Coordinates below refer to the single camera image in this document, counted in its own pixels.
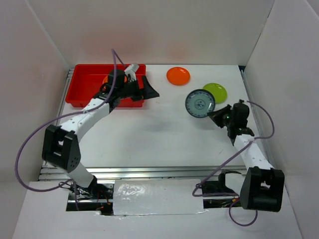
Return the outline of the green plate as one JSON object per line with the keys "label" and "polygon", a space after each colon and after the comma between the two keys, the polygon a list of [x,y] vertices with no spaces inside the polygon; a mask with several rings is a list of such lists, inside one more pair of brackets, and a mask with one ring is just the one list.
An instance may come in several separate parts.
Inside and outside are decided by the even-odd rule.
{"label": "green plate", "polygon": [[207,90],[214,96],[217,104],[221,104],[227,99],[228,95],[226,89],[218,83],[208,83],[203,86],[203,89]]}

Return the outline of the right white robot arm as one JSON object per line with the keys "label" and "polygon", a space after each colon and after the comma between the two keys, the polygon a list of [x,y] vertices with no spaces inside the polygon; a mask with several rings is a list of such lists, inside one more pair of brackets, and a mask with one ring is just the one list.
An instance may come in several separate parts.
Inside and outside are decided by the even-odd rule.
{"label": "right white robot arm", "polygon": [[247,127],[249,113],[250,108],[241,100],[207,115],[218,127],[227,128],[227,135],[240,152],[247,169],[240,191],[242,207],[246,210],[279,212],[285,175],[268,162],[258,147],[256,140],[262,138],[255,136]]}

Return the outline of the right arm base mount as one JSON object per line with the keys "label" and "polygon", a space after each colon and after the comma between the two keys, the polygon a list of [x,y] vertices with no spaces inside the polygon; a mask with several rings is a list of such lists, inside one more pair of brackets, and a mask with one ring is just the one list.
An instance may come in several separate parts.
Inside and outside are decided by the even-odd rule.
{"label": "right arm base mount", "polygon": [[199,187],[203,197],[203,208],[227,208],[239,197],[245,175],[239,171],[222,170],[216,180],[206,181]]}

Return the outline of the blue white patterned plate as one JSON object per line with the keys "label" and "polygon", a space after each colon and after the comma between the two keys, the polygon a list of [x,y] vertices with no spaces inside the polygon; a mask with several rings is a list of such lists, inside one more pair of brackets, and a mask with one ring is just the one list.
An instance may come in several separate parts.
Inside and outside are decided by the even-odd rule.
{"label": "blue white patterned plate", "polygon": [[205,89],[190,92],[185,99],[187,112],[195,118],[206,118],[208,113],[214,111],[216,106],[214,96]]}

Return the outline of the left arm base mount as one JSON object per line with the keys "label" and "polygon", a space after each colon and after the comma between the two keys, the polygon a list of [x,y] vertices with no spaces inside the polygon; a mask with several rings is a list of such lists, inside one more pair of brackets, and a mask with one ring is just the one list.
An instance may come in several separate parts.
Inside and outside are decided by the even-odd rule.
{"label": "left arm base mount", "polygon": [[113,187],[108,184],[103,190],[89,194],[89,192],[79,186],[76,190],[72,183],[64,184],[59,182],[59,186],[69,192],[67,199],[67,212],[96,211],[104,216],[112,216],[113,212]]}

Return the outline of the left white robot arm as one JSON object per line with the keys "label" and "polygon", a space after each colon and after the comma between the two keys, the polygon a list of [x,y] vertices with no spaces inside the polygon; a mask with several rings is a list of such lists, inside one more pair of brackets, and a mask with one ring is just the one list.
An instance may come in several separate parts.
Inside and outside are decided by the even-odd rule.
{"label": "left white robot arm", "polygon": [[80,140],[101,119],[108,116],[123,99],[132,101],[159,97],[159,93],[142,77],[140,87],[134,72],[111,71],[108,79],[89,104],[70,120],[59,126],[49,125],[45,130],[42,159],[63,170],[88,199],[107,193],[105,186],[81,164]]}

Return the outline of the orange plate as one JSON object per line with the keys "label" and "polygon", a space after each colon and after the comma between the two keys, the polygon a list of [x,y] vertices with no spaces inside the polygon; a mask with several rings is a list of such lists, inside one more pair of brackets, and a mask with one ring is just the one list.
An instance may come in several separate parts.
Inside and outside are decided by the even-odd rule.
{"label": "orange plate", "polygon": [[[116,84],[122,84],[122,83],[126,83],[128,81],[128,77],[126,75],[124,75],[123,77],[120,77],[119,81],[116,81]],[[108,85],[112,85],[113,83],[113,76],[111,75],[107,75],[104,79],[103,79],[103,83],[107,83]]]}
{"label": "orange plate", "polygon": [[182,67],[172,67],[166,73],[167,80],[176,86],[183,86],[190,81],[190,73]]}

